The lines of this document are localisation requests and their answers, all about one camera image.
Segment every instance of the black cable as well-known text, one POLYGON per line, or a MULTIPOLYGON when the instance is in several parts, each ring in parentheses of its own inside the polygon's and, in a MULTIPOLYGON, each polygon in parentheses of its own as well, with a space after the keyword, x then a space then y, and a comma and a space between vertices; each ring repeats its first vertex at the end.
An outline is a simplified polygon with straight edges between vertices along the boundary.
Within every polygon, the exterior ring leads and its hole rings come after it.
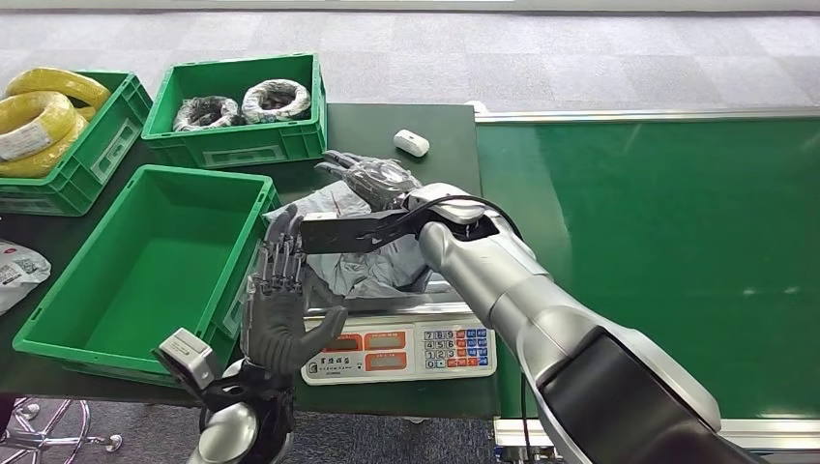
POLYGON ((442 196, 442 197, 430 200, 430 201, 424 203, 422 206, 420 206, 420 207, 416 208, 415 210, 411 211, 410 213, 407 213, 406 215, 402 216, 396 222, 394 222, 392 224, 383 225, 381 227, 376 227, 374 232, 381 232, 381 231, 387 230, 387 229, 398 228, 404 222, 412 220, 413 218, 415 218, 418 215, 420 215, 421 213, 429 210, 433 206, 435 206, 439 203, 444 203, 445 201, 450 201, 450 200, 470 200, 470 201, 475 201, 477 203, 481 203, 485 206, 488 206, 488 207, 492 208, 499 215, 501 215, 501 217, 504 218, 504 220, 510 225, 510 228, 512 228, 512 232, 515 234, 515 236, 517 236, 519 239, 523 240, 523 237, 521 237, 521 231, 518 230, 518 226, 515 225, 515 222, 513 222, 513 219, 510 217, 510 215, 505 213, 505 211, 502 210, 501 208, 499 208, 498 205, 496 205, 495 203, 493 203, 493 202, 491 202, 491 201, 489 201, 485 198, 481 198, 480 196, 475 196, 475 195, 451 195, 451 196, 442 196))
POLYGON ((533 464, 533 449, 530 446, 530 427, 527 424, 527 377, 521 372, 521 419, 524 421, 524 446, 526 447, 526 459, 529 464, 533 464))

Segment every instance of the digital weighing scale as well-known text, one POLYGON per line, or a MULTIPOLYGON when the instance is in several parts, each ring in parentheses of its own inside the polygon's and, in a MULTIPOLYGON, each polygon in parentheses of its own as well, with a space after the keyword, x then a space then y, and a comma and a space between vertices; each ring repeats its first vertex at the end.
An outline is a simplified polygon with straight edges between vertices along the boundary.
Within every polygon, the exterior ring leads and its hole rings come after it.
MULTIPOLYGON (((302 368, 308 385, 484 377, 495 372, 495 333, 439 275, 421 295, 357 299, 339 338, 302 368)), ((319 324, 323 308, 307 311, 319 324)))

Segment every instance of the dark green table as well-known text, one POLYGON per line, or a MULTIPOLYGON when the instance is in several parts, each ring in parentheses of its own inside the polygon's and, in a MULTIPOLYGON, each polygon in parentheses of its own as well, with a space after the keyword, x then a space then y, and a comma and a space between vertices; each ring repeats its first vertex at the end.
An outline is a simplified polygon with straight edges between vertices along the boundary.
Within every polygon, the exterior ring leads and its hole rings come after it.
MULTIPOLYGON (((422 182, 448 182, 481 194, 475 122, 470 107, 331 104, 328 126, 331 148, 401 159, 422 182), (415 131, 430 140, 427 157, 413 159, 395 150, 393 135, 400 129, 415 131)), ((0 318, 0 392, 193 404, 183 391, 73 373, 54 362, 17 353, 11 347, 19 327, 71 261, 133 171, 152 161, 151 152, 138 142, 85 217, 3 216, 0 237, 41 252, 51 262, 53 273, 48 282, 0 318)), ((315 163, 313 160, 231 170, 271 176, 281 200, 288 202, 332 181, 313 170, 315 163)), ((301 378, 299 382, 298 406, 306 410, 485 418, 498 414, 495 377, 332 387, 309 387, 301 383, 301 378)))

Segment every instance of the gray carpet floor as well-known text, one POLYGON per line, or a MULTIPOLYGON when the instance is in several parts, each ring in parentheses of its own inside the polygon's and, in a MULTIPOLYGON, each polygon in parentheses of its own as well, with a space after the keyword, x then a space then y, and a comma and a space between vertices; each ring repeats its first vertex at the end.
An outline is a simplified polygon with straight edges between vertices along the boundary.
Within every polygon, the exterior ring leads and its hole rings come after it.
MULTIPOLYGON (((817 16, 0 13, 0 31, 0 83, 34 66, 127 70, 154 95, 174 63, 318 51, 331 102, 480 100, 494 111, 820 104, 817 16)), ((80 464, 181 463, 196 442, 194 410, 92 410, 92 432, 122 433, 126 444, 110 455, 88 447, 80 464)), ((74 411, 60 431, 72 434, 77 421, 74 411)), ((302 413, 298 423, 291 463, 492 462, 486 421, 302 413)), ((64 456, 50 451, 44 463, 64 456)))

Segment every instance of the robotic arm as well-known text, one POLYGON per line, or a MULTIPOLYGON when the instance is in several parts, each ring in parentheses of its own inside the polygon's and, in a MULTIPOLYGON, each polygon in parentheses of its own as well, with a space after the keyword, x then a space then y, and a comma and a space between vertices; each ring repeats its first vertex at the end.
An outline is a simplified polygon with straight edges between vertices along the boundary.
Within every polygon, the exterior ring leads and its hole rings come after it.
POLYGON ((652 340, 556 285, 500 209, 444 184, 397 202, 404 211, 306 217, 304 253, 367 252, 415 234, 427 265, 517 358, 566 462, 765 462, 718 435, 718 404, 652 340))
POLYGON ((343 179, 375 213, 292 211, 272 224, 249 280, 246 358, 221 379, 203 367, 209 349, 189 333, 177 332, 157 352, 215 413, 190 464, 277 462, 292 426, 291 376, 339 335, 346 317, 338 307, 305 333, 294 304, 309 278, 305 255, 369 252, 407 234, 511 349, 566 462, 765 462, 718 435, 715 400, 655 343, 556 285, 495 205, 445 184, 422 187, 393 161, 336 152, 326 159, 317 167, 343 179))

